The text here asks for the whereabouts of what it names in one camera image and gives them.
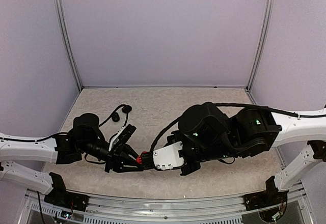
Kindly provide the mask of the red round charging case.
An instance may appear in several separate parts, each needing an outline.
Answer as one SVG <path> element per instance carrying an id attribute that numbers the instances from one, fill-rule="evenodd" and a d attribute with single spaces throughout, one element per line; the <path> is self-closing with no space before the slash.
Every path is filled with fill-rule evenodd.
<path id="1" fill-rule="evenodd" d="M 142 165 L 142 164 L 143 164 L 142 156 L 139 155 L 139 156 L 137 157 L 136 161 L 137 161 L 138 164 Z"/>

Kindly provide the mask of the small black charging case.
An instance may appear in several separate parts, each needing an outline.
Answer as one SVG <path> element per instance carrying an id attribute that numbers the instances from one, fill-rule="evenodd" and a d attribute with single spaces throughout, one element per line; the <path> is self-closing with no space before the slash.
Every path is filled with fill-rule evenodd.
<path id="1" fill-rule="evenodd" d="M 114 114 L 112 115 L 112 121 L 113 121 L 113 122 L 119 122 L 119 121 L 120 121 L 120 116 L 119 116 L 118 113 L 114 113 Z"/>

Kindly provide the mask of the glossy black earbud case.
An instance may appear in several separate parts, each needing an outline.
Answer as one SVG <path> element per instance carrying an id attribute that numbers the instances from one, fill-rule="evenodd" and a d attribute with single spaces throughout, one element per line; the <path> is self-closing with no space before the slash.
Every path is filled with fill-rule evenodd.
<path id="1" fill-rule="evenodd" d="M 128 114 L 128 113 L 130 113 L 130 112 L 132 111 L 132 107 L 131 107 L 130 105 L 125 105 L 125 106 L 121 109 L 121 111 L 122 111 L 123 113 L 125 113 L 125 114 Z"/>

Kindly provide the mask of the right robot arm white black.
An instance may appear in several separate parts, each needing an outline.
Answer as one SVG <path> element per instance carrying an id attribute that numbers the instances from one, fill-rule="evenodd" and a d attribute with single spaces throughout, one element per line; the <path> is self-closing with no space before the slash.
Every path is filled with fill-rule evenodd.
<path id="1" fill-rule="evenodd" d="M 171 144 L 150 148 L 149 164 L 157 171 L 181 169 L 184 175 L 200 163 L 226 158 L 253 157 L 273 147 L 292 142 L 307 144 L 261 193 L 270 206 L 309 170 L 325 161 L 325 110 L 289 112 L 250 104 L 228 117 L 219 103 L 206 102 L 189 107 L 175 119 L 178 126 Z"/>

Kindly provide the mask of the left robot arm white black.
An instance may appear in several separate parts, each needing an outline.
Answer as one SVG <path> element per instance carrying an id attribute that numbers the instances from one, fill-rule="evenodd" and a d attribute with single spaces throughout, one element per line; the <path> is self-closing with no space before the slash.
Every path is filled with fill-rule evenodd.
<path id="1" fill-rule="evenodd" d="M 85 113 L 74 118 L 69 132 L 59 132 L 44 138 L 15 137 L 1 134 L 1 180 L 14 182 L 46 197 L 52 197 L 60 206 L 71 202 L 62 177 L 43 173 L 20 165 L 20 160 L 34 160 L 53 164 L 71 164 L 91 155 L 103 162 L 105 172 L 141 172 L 138 154 L 127 144 L 136 128 L 123 126 L 107 142 L 100 130 L 99 117 Z"/>

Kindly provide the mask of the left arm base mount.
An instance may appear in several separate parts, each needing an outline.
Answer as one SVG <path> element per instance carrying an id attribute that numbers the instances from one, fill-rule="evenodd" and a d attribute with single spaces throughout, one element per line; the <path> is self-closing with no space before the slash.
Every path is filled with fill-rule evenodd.
<path id="1" fill-rule="evenodd" d="M 89 196 L 68 191 L 59 174 L 50 172 L 49 175 L 52 180 L 52 189 L 44 196 L 44 201 L 70 210 L 85 212 L 89 202 Z"/>

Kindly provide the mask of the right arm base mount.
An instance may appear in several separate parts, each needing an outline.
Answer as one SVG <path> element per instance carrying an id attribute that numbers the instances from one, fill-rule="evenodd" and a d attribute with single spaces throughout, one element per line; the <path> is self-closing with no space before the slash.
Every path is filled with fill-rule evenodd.
<path id="1" fill-rule="evenodd" d="M 275 176 L 265 182 L 265 190 L 245 194 L 242 198 L 246 211 L 258 210 L 259 217 L 265 223 L 277 223 L 287 209 L 289 190 L 276 187 Z"/>

